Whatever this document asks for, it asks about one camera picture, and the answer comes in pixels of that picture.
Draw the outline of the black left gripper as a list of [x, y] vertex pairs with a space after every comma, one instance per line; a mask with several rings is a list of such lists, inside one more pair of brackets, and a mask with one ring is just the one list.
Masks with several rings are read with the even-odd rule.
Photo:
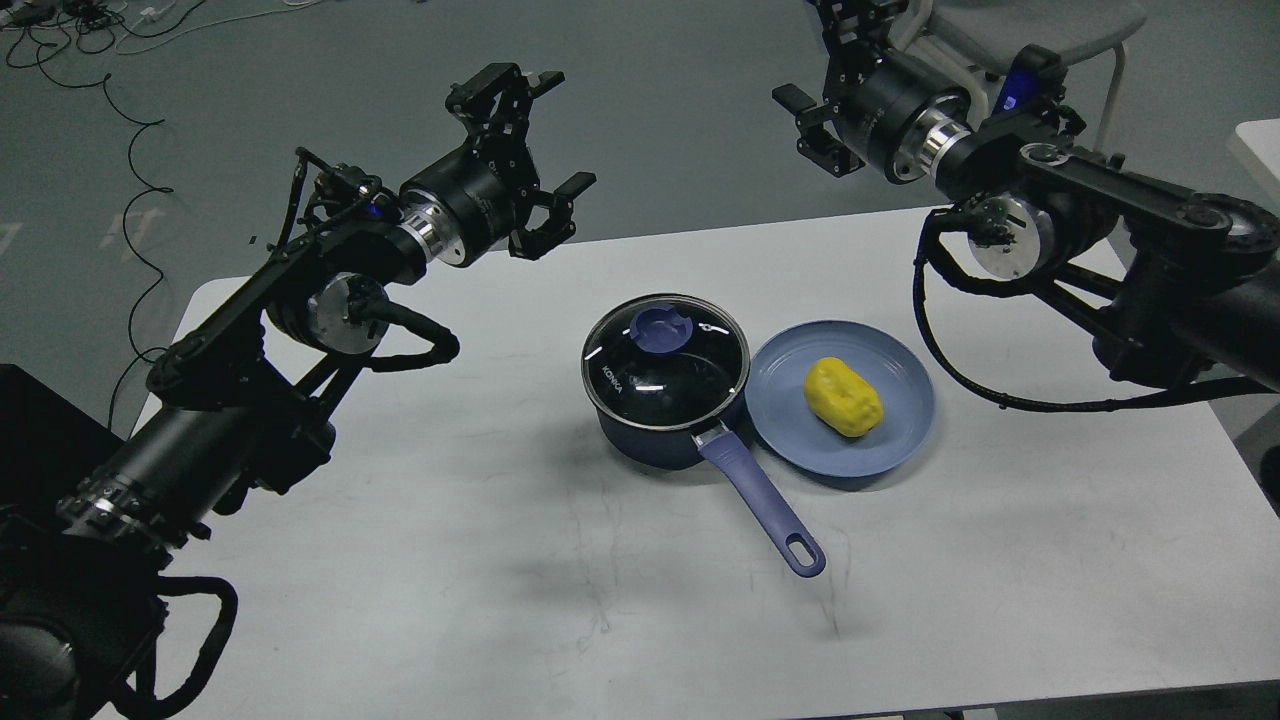
[[[399, 228], [429, 261], [466, 268], [509, 238], [512, 258], [536, 261], [576, 234], [576, 200], [596, 183], [577, 172], [554, 191], [536, 187], [527, 146], [532, 102], [564, 82], [561, 70], [526, 74], [513, 63], [492, 63], [445, 97], [466, 140], [399, 188]], [[547, 211], [529, 228], [534, 209]]]

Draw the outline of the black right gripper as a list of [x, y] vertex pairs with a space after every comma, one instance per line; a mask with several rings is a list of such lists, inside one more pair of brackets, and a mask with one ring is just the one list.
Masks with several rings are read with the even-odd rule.
[[[923, 60], [891, 46], [891, 24], [909, 1], [812, 1], [828, 63], [838, 76], [837, 106], [796, 85], [772, 99], [794, 119], [796, 150], [840, 178], [872, 167], [893, 184], [925, 174], [925, 137], [937, 124], [964, 126], [972, 95]], [[838, 115], [838, 138], [828, 124]]]

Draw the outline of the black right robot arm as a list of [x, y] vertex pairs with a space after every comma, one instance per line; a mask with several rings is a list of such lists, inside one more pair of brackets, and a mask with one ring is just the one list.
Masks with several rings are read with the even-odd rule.
[[[957, 383], [1029, 413], [1170, 407], [1277, 392], [1277, 218], [1222, 193], [1125, 170], [1080, 146], [1068, 68], [1115, 54], [1144, 22], [1129, 1], [818, 1], [829, 59], [820, 100], [773, 91], [797, 150], [836, 177], [863, 167], [927, 178], [948, 200], [924, 219], [913, 311]], [[1000, 393], [943, 355], [925, 269], [955, 290], [1034, 297], [1085, 331], [1132, 398], [1052, 404]]]

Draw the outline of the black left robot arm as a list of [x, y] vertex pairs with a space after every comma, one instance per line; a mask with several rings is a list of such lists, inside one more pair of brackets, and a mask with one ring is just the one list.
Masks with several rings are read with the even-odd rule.
[[398, 190], [297, 149], [280, 236], [227, 301], [154, 361], [160, 407], [131, 438], [3, 366], [3, 716], [169, 719], [207, 685], [238, 614], [216, 577], [169, 577], [210, 512], [287, 493], [328, 462], [332, 415], [364, 372], [460, 354], [388, 296], [503, 243], [538, 260], [573, 236], [595, 176], [544, 190], [534, 102], [564, 81], [493, 63], [454, 85], [463, 142]]

